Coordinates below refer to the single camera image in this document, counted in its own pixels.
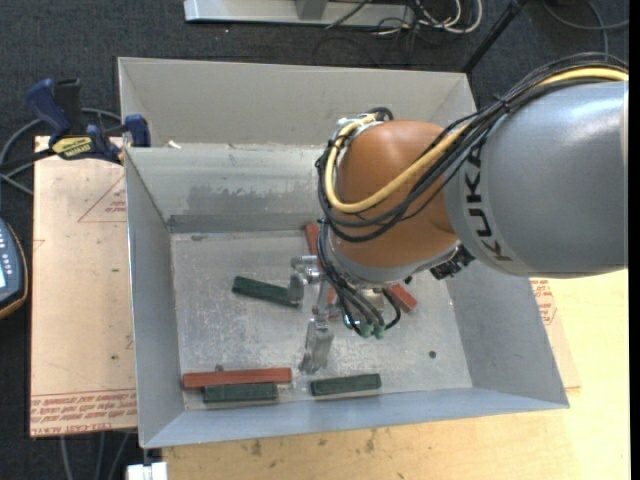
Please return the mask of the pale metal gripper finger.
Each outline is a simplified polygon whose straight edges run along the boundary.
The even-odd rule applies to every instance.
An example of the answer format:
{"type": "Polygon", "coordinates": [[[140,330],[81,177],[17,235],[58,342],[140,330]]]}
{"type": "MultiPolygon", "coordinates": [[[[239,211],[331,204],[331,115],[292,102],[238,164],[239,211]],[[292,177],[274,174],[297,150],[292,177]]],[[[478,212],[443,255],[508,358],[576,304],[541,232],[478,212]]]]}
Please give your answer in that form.
{"type": "Polygon", "coordinates": [[[290,260],[292,273],[288,284],[288,299],[291,303],[301,303],[305,287],[323,279],[317,255],[302,255],[290,260]]]}
{"type": "Polygon", "coordinates": [[[304,353],[298,365],[300,372],[314,374],[327,367],[334,339],[328,320],[309,321],[304,344],[304,353]]]}

